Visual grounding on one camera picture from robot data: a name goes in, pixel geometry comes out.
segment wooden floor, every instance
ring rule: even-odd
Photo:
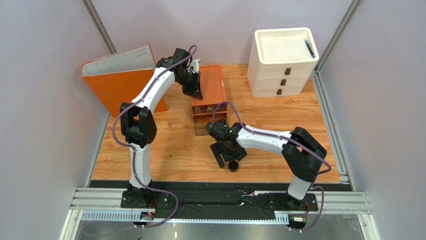
[[[252,127],[271,131],[291,131],[303,127],[327,150],[325,158],[332,171],[318,177],[317,182],[340,183],[326,127],[311,80],[300,95],[254,98],[247,79],[247,65],[222,65],[227,98],[238,110],[242,121]],[[210,145],[215,141],[208,135],[195,136],[191,100],[174,83],[165,93],[167,112],[154,114],[157,136],[150,153],[150,174],[154,181],[203,182],[290,182],[292,172],[282,155],[258,149],[247,149],[235,173],[219,168]],[[237,121],[228,108],[229,124]],[[127,147],[118,145],[111,134],[113,118],[96,161],[92,179],[128,180],[130,154]],[[124,141],[120,128],[117,136]]]

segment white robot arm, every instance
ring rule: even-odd
[[[228,169],[235,172],[239,167],[238,162],[247,155],[247,148],[283,156],[294,174],[287,190],[289,205],[299,206],[303,203],[306,192],[315,182],[322,165],[317,157],[324,159],[327,155],[327,151],[301,127],[296,127],[293,131],[278,132],[257,129],[239,122],[229,127],[226,121],[218,120],[207,128],[208,134],[216,140],[210,149],[220,168],[228,163]],[[299,151],[295,143],[309,149],[317,157],[306,150]]]
[[[120,118],[121,133],[125,136],[126,142],[133,146],[129,147],[130,156],[133,156],[136,151],[135,159],[131,164],[129,181],[131,186],[136,189],[144,188],[141,183],[148,186],[151,182],[150,149],[157,134],[157,126],[152,112],[166,90],[176,81],[182,85],[182,91],[185,95],[203,99],[200,90],[199,59],[188,61],[189,64],[184,62],[165,71],[167,67],[181,61],[187,55],[189,55],[189,52],[177,48],[173,57],[160,60],[152,78],[142,92],[131,103],[123,103],[120,107],[122,112],[132,103],[138,102]]]

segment orange binder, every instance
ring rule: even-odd
[[[156,68],[149,44],[83,64],[81,77],[112,117],[123,102],[130,103],[148,84]],[[161,98],[154,112],[167,111]]]

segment white drawer unit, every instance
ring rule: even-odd
[[[247,72],[252,95],[300,94],[318,59],[307,27],[257,30]]]

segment gray wall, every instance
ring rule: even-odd
[[[363,1],[322,72],[384,240],[425,238],[425,10],[425,1]]]
[[[321,56],[351,0],[93,0],[117,51],[150,43],[159,60],[198,45],[210,64],[248,64],[258,29],[308,27]]]
[[[79,0],[0,3],[0,239],[58,239],[108,112],[80,78],[108,52]]]

